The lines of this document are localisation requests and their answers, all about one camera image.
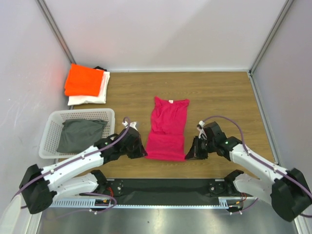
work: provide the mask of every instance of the white cloth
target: white cloth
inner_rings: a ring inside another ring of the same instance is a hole
[[[110,78],[109,72],[104,72],[103,79],[99,91],[99,95],[96,96],[69,96],[68,104],[69,106],[80,105],[84,103],[96,103],[96,104],[105,104],[106,103],[106,91],[107,85]]]

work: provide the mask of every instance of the wooden table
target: wooden table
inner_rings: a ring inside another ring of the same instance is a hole
[[[243,129],[247,145],[264,158],[273,161],[254,93],[245,72],[179,72],[179,73],[111,73],[107,89],[107,104],[84,104],[75,109],[112,108],[115,112],[115,132],[128,116],[139,122],[143,145],[151,128],[150,117],[154,96],[162,99],[188,98],[184,151],[187,153],[193,137],[198,135],[196,125],[212,115],[223,115],[235,120]],[[213,119],[227,137],[240,138],[239,131],[230,122]],[[206,160],[184,162],[128,159],[120,157],[100,167],[106,177],[153,178],[217,178],[225,177],[235,169],[248,172],[217,154]]]

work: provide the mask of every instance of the black cloth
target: black cloth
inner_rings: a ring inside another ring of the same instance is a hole
[[[63,125],[57,152],[78,154],[102,138],[107,122],[101,119],[68,119]]]

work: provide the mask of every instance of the laundry basket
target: laundry basket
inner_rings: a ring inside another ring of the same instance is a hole
[[[84,109],[53,112],[45,125],[40,142],[39,156],[42,158],[68,158],[76,154],[58,153],[63,122],[67,119],[102,119],[107,121],[102,137],[108,137],[115,130],[115,112],[112,109]]]

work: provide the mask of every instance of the orange cloth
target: orange cloth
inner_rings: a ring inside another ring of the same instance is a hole
[[[66,96],[98,96],[104,71],[72,64],[65,83]]]

